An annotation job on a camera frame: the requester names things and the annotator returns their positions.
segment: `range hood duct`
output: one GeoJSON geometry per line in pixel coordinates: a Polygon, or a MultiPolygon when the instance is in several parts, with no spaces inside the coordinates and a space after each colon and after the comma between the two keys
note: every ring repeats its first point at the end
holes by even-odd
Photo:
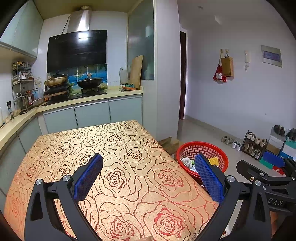
{"type": "Polygon", "coordinates": [[[79,11],[71,13],[67,33],[88,31],[90,18],[90,6],[82,6],[79,11]]]}

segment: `shoe rack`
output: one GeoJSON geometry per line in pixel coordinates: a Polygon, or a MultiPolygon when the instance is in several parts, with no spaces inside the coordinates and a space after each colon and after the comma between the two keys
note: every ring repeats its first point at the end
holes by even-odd
{"type": "Polygon", "coordinates": [[[241,151],[244,152],[244,153],[246,153],[246,154],[248,154],[249,156],[253,157],[255,160],[260,161],[260,159],[261,159],[261,157],[262,157],[262,155],[263,155],[263,152],[265,151],[265,149],[266,149],[266,147],[267,147],[267,145],[268,145],[268,140],[266,140],[264,146],[261,146],[260,143],[259,143],[259,144],[256,144],[256,143],[255,143],[255,140],[256,140],[256,139],[255,139],[254,141],[252,141],[251,139],[248,139],[248,138],[247,138],[247,135],[248,135],[249,133],[251,133],[251,132],[248,131],[248,132],[246,133],[246,135],[244,136],[244,142],[243,142],[243,144],[242,144],[241,151]],[[251,153],[249,152],[251,146],[252,146],[252,150],[253,150],[253,149],[260,150],[261,153],[260,153],[260,156],[259,156],[258,159],[255,158],[255,155],[256,155],[256,154],[255,154],[254,156],[252,156],[252,155],[251,155],[252,152],[251,152],[251,153]]]}

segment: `rose-patterned tablecloth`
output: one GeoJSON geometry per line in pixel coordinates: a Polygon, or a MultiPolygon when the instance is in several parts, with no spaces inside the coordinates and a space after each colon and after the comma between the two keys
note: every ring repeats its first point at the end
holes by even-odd
{"type": "Polygon", "coordinates": [[[137,121],[80,128],[40,136],[18,168],[4,216],[22,240],[35,180],[58,181],[94,153],[103,156],[103,169],[79,206],[104,241],[192,240],[218,207],[137,121]]]}

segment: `tile backsplash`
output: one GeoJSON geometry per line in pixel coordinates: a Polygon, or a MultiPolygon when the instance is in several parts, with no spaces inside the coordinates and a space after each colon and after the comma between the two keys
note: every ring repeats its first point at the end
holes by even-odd
{"type": "Polygon", "coordinates": [[[107,83],[107,64],[94,64],[88,66],[79,66],[76,68],[69,68],[66,70],[58,71],[60,74],[68,76],[69,83],[73,85],[74,90],[80,90],[77,82],[87,78],[87,74],[91,74],[91,78],[103,78],[102,83],[107,83]]]}

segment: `wok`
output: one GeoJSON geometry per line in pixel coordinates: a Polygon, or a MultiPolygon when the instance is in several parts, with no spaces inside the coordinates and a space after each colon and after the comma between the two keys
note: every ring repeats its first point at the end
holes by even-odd
{"type": "Polygon", "coordinates": [[[66,76],[65,74],[55,74],[51,76],[49,80],[45,81],[45,84],[47,87],[52,88],[64,83],[67,80],[68,80],[68,76],[66,76]]]}
{"type": "Polygon", "coordinates": [[[85,80],[78,81],[77,84],[82,89],[92,89],[96,88],[102,83],[103,78],[86,78],[85,80]]]}

